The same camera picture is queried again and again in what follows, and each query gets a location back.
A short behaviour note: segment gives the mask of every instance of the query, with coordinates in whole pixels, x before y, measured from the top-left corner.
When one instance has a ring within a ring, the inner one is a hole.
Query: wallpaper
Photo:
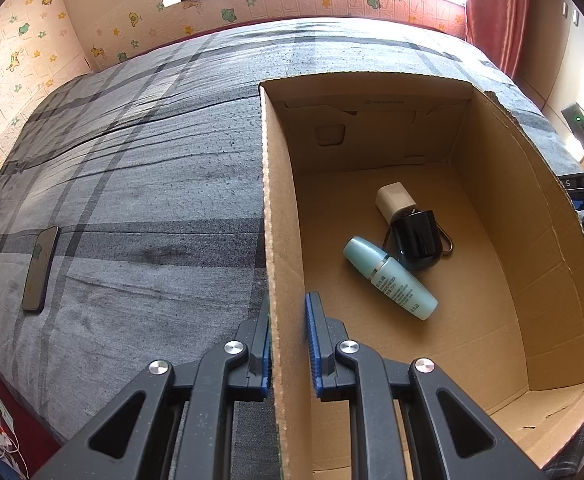
[[[125,0],[77,29],[99,71],[163,44],[211,30],[300,16],[357,16],[411,23],[466,38],[466,9],[446,0]]]
[[[0,7],[0,169],[30,114],[75,76],[91,72],[63,0]]]

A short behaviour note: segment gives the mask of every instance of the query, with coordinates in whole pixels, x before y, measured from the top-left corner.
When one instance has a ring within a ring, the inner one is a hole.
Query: plaid blanket
[[[43,101],[0,173],[0,375],[62,442],[155,358],[200,358],[266,291],[262,80],[317,72],[446,76],[493,91],[557,173],[579,165],[480,51],[365,19],[224,30],[81,76]],[[46,307],[20,305],[59,225]],[[272,402],[241,403],[237,479],[278,478]]]

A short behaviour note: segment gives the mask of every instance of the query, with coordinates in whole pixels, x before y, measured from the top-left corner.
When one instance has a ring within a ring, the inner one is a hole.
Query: white cable
[[[25,468],[25,478],[30,478],[30,473],[28,472],[28,465],[25,463],[25,459],[23,458],[23,455],[21,454],[21,451],[16,451],[19,456],[21,457],[21,462],[23,462],[23,467]]]
[[[4,437],[10,441],[10,443],[12,444],[12,446],[15,446],[16,449],[9,451],[7,449],[7,447],[2,446],[0,444],[0,448],[2,453],[0,454],[0,458],[3,458],[5,456],[5,453],[18,453],[19,456],[21,457],[21,462],[23,462],[23,467],[25,468],[25,478],[29,479],[30,478],[30,473],[28,472],[28,465],[25,463],[25,459],[23,458],[23,455],[21,454],[21,445],[19,444],[19,437],[16,436],[16,433],[13,430],[10,430],[10,432],[12,433],[12,435],[14,436],[14,440],[12,440],[12,438],[7,434],[7,432],[5,430],[3,430],[3,435]]]

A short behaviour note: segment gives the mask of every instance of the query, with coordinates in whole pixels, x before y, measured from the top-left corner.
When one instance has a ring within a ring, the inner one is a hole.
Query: cosmetic bottle
[[[419,319],[428,319],[437,300],[392,256],[360,236],[352,238],[343,250],[350,263],[384,293]]]

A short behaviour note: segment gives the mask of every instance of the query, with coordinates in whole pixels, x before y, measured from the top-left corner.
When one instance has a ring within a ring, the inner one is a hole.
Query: red curtain
[[[467,41],[508,76],[517,69],[530,0],[467,0]]]

